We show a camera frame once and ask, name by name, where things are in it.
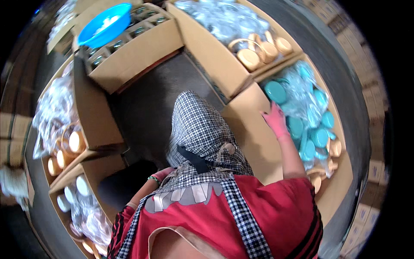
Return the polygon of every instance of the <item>woman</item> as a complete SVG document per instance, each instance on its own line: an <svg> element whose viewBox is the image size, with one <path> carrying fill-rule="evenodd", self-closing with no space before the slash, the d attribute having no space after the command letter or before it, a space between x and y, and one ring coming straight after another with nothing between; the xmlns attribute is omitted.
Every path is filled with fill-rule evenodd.
<svg viewBox="0 0 414 259"><path fill-rule="evenodd" d="M284 177L267 186L220 113L181 93L167 152L175 168L148 177L117 215L108 258L313 258L323 234L314 188L282 110L272 103L262 116L279 141Z"/></svg>

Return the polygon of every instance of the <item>blue plastic bowl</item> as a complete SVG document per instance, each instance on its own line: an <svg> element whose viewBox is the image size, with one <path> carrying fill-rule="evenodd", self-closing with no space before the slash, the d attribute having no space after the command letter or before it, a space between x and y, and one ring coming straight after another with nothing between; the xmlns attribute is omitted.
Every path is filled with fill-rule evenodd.
<svg viewBox="0 0 414 259"><path fill-rule="evenodd" d="M78 44L86 45L90 48L99 48L118 37L131 23L132 4L123 3L115 5L91 20L80 32ZM97 29L101 28L106 18L119 15L118 20L109 25L106 29L94 35Z"/></svg>

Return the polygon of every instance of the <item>green beaded bracelet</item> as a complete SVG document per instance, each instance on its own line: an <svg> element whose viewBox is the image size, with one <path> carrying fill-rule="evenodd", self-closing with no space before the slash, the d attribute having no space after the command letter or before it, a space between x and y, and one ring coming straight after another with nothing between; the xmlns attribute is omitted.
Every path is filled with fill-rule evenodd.
<svg viewBox="0 0 414 259"><path fill-rule="evenodd" d="M148 177L148 179L147 179L147 180L150 180L150 179L154 179L154 180L158 183L158 186L160 186L160 185L161 185L161 183L158 181L158 179L157 179L156 177L154 177L154 176L150 176L150 177Z"/></svg>

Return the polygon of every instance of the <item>pink glove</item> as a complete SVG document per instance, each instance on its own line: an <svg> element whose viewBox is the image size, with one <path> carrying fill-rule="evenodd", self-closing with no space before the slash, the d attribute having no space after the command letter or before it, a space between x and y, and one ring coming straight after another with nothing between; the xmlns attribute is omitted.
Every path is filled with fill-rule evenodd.
<svg viewBox="0 0 414 259"><path fill-rule="evenodd" d="M162 169L161 171L156 172L155 174L151 176L155 177L159 181L159 183L162 183L164 178L167 177L167 175L169 175L174 170L175 169L172 167L167 167L165 169Z"/></svg>
<svg viewBox="0 0 414 259"><path fill-rule="evenodd" d="M260 113L263 116L263 119L265 119L266 123L269 125L269 127L273 130L278 140L282 136L290 137L290 134L287 131L286 127L285 115L282 109L279 107L279 105L272 101L270 114L267 114L264 111L261 111Z"/></svg>

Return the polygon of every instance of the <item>red shirt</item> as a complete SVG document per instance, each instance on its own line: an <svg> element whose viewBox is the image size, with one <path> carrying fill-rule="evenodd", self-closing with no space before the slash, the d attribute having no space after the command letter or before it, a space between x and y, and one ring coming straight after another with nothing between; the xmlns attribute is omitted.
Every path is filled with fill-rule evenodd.
<svg viewBox="0 0 414 259"><path fill-rule="evenodd" d="M312 258L323 234L314 201L314 187L305 178L263 186L256 177L234 175L274 258ZM126 206L116 217L108 258L114 258L130 227L135 210ZM240 232L223 192L211 193L207 204L171 203L162 212L141 210L129 258L148 258L148 237L159 227L181 226L227 258L248 258Z"/></svg>

